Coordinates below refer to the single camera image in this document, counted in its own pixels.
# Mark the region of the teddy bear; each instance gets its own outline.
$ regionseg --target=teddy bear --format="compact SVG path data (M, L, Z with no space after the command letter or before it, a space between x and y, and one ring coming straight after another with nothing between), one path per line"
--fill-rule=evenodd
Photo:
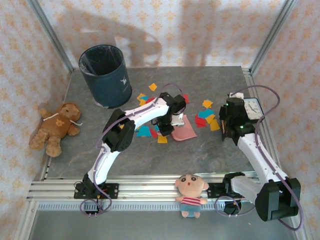
M175 198L177 202L180 202L181 215L184 218L199 218L201 204L206 204L208 202L207 199L200 198L200 195L203 190L209 188L209 184L200 176L186 174L175 181L175 186L182 194L182 196Z
M61 154L60 141L67 134L76 136L80 129L75 125L80 118L81 112L79 107L72 102L62 104L53 114L45 108L41 108L39 113L44 118L43 122L29 143L29 147L33 150L41 150L47 142L45 153L50 157L57 157Z

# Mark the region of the clock face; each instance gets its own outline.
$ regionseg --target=clock face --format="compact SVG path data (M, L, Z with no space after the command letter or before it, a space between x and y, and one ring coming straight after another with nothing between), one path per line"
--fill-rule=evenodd
M263 111L260 106L258 99L255 97L253 98L245 98L244 100L244 107L246 114L250 120L258 120L262 117Z

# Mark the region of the trash can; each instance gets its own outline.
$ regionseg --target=trash can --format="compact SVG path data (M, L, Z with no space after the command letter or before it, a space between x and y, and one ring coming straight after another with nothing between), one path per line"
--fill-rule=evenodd
M132 87L119 48L105 44L93 46L81 55L79 68L98 106L118 108L131 98Z

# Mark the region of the plush doll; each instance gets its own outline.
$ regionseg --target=plush doll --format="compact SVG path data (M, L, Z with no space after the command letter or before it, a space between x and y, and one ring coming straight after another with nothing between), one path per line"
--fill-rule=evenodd
M61 154L61 139L67 134L75 136L80 132L80 129L75 126L82 124L75 123L80 118L80 109L76 104L67 102L62 104L55 114L45 108L41 108L39 113L44 118L43 123L30 141L29 147L33 150L41 150L47 142L46 154L50 157L57 157Z
M206 204L207 199L200 198L202 190L207 190L209 184L197 175L182 175L175 181L175 186L179 189L182 196L175 198L181 202L181 215L186 217L200 217L201 204Z

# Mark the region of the orange paper scrap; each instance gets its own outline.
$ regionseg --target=orange paper scrap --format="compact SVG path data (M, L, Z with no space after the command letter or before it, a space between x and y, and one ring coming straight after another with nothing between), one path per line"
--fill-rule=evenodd
M204 106L206 109L209 109L211 108L211 105L213 104L212 101L210 100L204 100L203 103L202 103L202 106Z
M157 85L155 83L152 83L150 86L149 86L150 90L151 91L155 91L157 89Z
M146 96L145 94L140 93L140 95L139 95L136 99L138 99L139 101L141 101L141 97L145 97L145 96Z
M140 105L140 106L143 106L143 105L145 105L145 104L146 104L146 100L141 99L139 105Z
M158 136L158 144L167 144L168 139L166 136L159 135Z
M210 129L211 131L216 131L216 130L219 130L220 129L220 126L217 122L216 119L213 119L211 122L210 122Z
M210 115L210 116L207 116L207 117L205 118L205 120L206 120L206 122L207 122L208 124L210 124L214 118L215 118L215 115L212 114L212 115Z

